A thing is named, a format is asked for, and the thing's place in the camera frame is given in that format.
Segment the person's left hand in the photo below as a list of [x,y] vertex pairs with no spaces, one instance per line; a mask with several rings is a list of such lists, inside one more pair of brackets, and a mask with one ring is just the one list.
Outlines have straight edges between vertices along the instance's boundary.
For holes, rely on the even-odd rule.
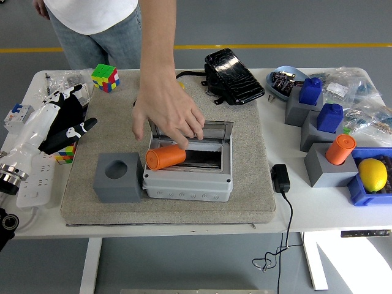
[[187,149],[188,139],[203,139],[205,117],[193,98],[176,79],[140,80],[140,90],[132,111],[132,132],[140,141],[145,121],[150,119],[181,149]]

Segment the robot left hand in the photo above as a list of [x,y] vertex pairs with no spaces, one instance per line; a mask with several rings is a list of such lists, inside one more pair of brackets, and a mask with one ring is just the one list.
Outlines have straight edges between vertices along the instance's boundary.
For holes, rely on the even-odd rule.
[[78,141],[97,123],[96,118],[80,121],[75,125],[67,123],[64,130],[53,136],[48,135],[65,104],[71,101],[79,102],[78,97],[84,89],[86,89],[85,84],[71,86],[62,91],[55,91],[42,102],[23,126],[15,140],[14,147],[1,158],[1,173],[9,173],[17,178],[27,178],[32,169],[34,156],[42,151],[50,155],[69,146]]

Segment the person's right hand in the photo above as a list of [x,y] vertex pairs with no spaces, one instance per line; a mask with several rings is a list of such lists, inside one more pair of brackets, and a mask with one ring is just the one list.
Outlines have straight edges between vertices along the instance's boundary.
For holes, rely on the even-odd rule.
[[46,20],[50,20],[49,13],[47,11],[44,0],[33,0],[32,5],[35,8],[36,12]]

